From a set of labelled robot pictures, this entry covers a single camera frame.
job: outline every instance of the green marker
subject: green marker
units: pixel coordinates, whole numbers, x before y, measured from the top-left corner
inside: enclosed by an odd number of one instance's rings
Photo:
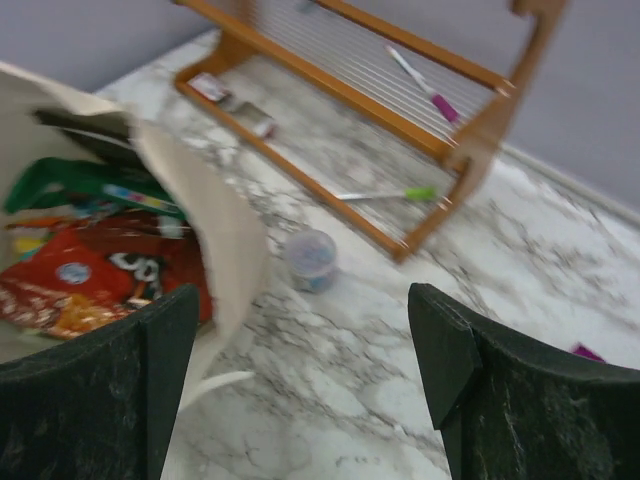
[[[344,200],[345,202],[385,198],[402,198],[413,202],[430,202],[435,200],[436,197],[437,192],[435,187],[407,188],[406,190],[396,190],[392,192],[343,193],[336,195],[336,198]]]

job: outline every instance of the gray wall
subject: gray wall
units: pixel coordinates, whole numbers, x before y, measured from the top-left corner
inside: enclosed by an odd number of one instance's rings
[[[351,1],[505,73],[528,28],[509,0]],[[0,58],[91,90],[206,25],[169,0],[5,0]],[[640,211],[639,85],[640,1],[573,0],[508,143]]]
[[[0,59],[96,90],[210,23],[169,0],[0,0]]]

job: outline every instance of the white marble floor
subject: white marble floor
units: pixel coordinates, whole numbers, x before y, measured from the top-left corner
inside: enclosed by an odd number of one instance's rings
[[[216,366],[256,376],[178,418],[166,478],[449,478],[411,343],[412,282],[551,345],[580,341],[610,363],[640,368],[636,230],[499,159],[468,204],[396,266],[173,90],[172,74],[212,41],[205,35],[100,92],[198,149],[261,214],[275,258],[269,292]],[[448,182],[276,67],[254,62],[227,80],[283,126],[274,146],[330,188]],[[362,211],[390,234],[419,213],[390,203]],[[292,291],[278,261],[287,235],[306,227],[330,233],[339,248],[341,276],[318,296]]]

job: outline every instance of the container lid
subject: container lid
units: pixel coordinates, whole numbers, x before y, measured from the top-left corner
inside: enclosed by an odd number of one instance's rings
[[[304,230],[287,240],[284,259],[296,275],[316,277],[335,268],[336,244],[320,230]]]

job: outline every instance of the marker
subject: marker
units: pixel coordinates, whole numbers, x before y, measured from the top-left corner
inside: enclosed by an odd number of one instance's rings
[[[371,193],[343,193],[336,195],[336,198],[345,202],[354,200],[372,200],[383,198],[403,198],[414,202],[429,202],[437,196],[434,187],[407,188],[393,192],[371,192]]]
[[[413,79],[414,82],[422,89],[424,93],[429,96],[429,100],[431,103],[440,111],[442,116],[446,118],[449,123],[455,123],[458,120],[458,112],[449,102],[445,100],[445,98],[436,92],[433,88],[427,85],[424,77],[420,72],[418,72],[415,68],[409,65],[402,55],[398,53],[398,51],[393,48],[391,45],[387,45],[386,47],[389,55],[402,67],[402,69],[407,72],[407,74]]]

